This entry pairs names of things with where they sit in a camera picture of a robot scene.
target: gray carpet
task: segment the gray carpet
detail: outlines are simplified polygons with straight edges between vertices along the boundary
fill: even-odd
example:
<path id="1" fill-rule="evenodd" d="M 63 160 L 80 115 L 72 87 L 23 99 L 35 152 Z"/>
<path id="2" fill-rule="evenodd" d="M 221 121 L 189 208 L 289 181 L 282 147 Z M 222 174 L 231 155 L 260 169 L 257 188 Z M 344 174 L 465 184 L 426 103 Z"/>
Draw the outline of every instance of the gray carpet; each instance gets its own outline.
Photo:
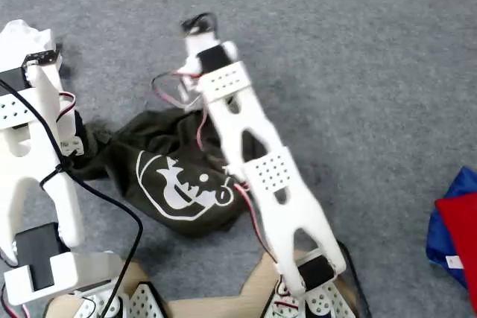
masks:
<path id="1" fill-rule="evenodd" d="M 149 80 L 183 62 L 178 23 L 204 10 L 218 14 L 222 39 L 236 41 L 266 112 L 350 248 L 374 316 L 468 317 L 466 291 L 429 264 L 424 246 L 434 200 L 477 162 L 477 0 L 0 0 L 0 24 L 53 28 L 64 86 L 83 117 L 119 128 L 146 98 L 164 108 Z M 116 194 L 108 181 L 93 185 Z M 125 255 L 131 220 L 78 195 L 81 249 Z M 52 219 L 52 209 L 35 189 L 25 225 Z M 166 299 L 236 294 L 262 253 L 247 215 L 199 240 L 142 218 L 136 260 Z M 41 304 L 31 305 L 35 317 Z"/>

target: white 3d printed bracket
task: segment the white 3d printed bracket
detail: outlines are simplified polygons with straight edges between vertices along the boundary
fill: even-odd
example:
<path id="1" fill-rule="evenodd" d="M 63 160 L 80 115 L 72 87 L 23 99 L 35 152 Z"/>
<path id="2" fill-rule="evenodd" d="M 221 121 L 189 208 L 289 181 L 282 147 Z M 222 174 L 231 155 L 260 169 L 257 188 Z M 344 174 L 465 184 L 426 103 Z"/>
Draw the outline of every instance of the white 3d printed bracket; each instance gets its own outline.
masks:
<path id="1" fill-rule="evenodd" d="M 199 36 L 189 34 L 186 44 L 189 56 L 179 71 L 201 73 L 198 52 L 217 46 L 215 34 L 213 31 Z M 236 61 L 236 47 L 230 42 L 227 44 L 224 52 L 235 62 L 203 74 L 196 91 L 202 94 L 204 106 L 221 138 L 229 173 L 248 183 L 260 209 L 278 272 L 284 276 L 290 292 L 302 296 L 306 288 L 293 257 L 294 233 L 298 229 L 303 229 L 323 250 L 336 275 L 345 271 L 346 263 L 323 209 L 302 180 L 275 126 L 266 117 L 244 64 Z M 238 112 L 229 109 L 227 102 L 231 97 L 238 104 Z M 241 139 L 245 130 L 263 144 L 266 155 L 244 162 Z M 279 191 L 285 194 L 284 201 L 279 202 Z"/>

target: cartoon face logo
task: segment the cartoon face logo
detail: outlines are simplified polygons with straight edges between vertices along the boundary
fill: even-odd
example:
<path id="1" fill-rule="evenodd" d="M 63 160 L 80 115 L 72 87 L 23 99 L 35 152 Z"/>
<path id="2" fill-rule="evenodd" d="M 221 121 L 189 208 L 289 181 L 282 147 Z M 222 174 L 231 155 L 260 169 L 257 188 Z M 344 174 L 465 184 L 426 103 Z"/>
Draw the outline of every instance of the cartoon face logo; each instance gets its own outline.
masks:
<path id="1" fill-rule="evenodd" d="M 137 181 L 151 204 L 164 217 L 192 221 L 214 205 L 227 206 L 232 202 L 233 191 L 227 186 L 229 177 L 220 185 L 221 190 L 216 190 L 218 184 L 213 183 L 208 174 L 183 173 L 184 169 L 177 166 L 177 160 L 168 156 L 158 155 L 145 161 L 144 153 L 139 153 L 137 158 Z M 181 182 L 181 174 L 196 180 Z"/>

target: hole in bracket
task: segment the hole in bracket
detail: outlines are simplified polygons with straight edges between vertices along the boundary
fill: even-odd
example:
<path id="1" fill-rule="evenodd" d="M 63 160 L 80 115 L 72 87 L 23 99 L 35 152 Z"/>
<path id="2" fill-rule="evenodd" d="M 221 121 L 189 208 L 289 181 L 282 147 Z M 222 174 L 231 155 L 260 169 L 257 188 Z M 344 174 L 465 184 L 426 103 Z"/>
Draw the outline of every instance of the hole in bracket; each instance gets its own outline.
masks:
<path id="1" fill-rule="evenodd" d="M 275 191 L 275 198 L 277 199 L 277 202 L 281 205 L 286 204 L 288 201 L 288 193 L 286 191 L 286 188 L 282 188 L 278 191 Z"/>

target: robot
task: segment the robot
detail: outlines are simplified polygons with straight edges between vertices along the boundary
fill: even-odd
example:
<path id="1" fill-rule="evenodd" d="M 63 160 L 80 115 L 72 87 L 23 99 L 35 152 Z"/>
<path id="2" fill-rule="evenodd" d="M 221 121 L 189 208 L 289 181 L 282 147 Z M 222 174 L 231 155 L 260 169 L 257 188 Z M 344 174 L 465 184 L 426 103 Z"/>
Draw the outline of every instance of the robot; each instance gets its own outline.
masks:
<path id="1" fill-rule="evenodd" d="M 187 58 L 177 73 L 178 91 L 187 104 L 183 108 L 202 109 L 212 119 L 221 138 L 227 172 L 246 185 L 260 211 L 268 250 L 280 276 L 262 316 L 353 318 L 355 314 L 334 285 L 346 270 L 344 257 L 319 202 L 266 117 L 247 69 L 238 59 L 237 47 L 217 38 L 217 22 L 211 13 L 185 21 L 182 28 Z M 64 115 L 62 121 L 57 121 L 64 110 L 59 96 L 63 89 L 57 75 L 60 56 L 52 43 L 45 42 L 41 51 L 28 55 L 20 66 L 10 67 L 15 71 L 13 83 L 15 90 L 45 119 L 58 143 L 78 142 L 72 116 Z M 4 76 L 4 72 L 0 73 L 0 78 Z M 120 289 L 111 305 L 103 306 L 113 293 L 122 261 L 111 252 L 70 251 L 83 241 L 72 179 L 63 171 L 55 171 L 63 163 L 38 118 L 11 93 L 0 95 L 0 104 L 5 104 L 1 110 L 4 112 L 0 112 L 0 157 L 7 163 L 0 167 L 0 190 L 6 193 L 6 200 L 0 202 L 0 248 L 10 263 L 19 265 L 4 275 L 10 303 L 21 305 L 74 292 L 88 299 L 75 317 L 165 317 L 154 289 L 147 285 L 138 287 L 132 298 Z M 29 137 L 19 136 L 19 126 L 20 130 L 28 130 Z M 241 154 L 245 130 L 266 150 L 265 155 L 248 162 Z M 55 202 L 58 223 L 20 232 L 23 188 L 30 181 L 42 183 Z M 295 261 L 294 233 L 298 229 L 303 229 L 318 248 Z M 136 312 L 134 308 L 141 302 L 154 302 L 154 307 Z"/>

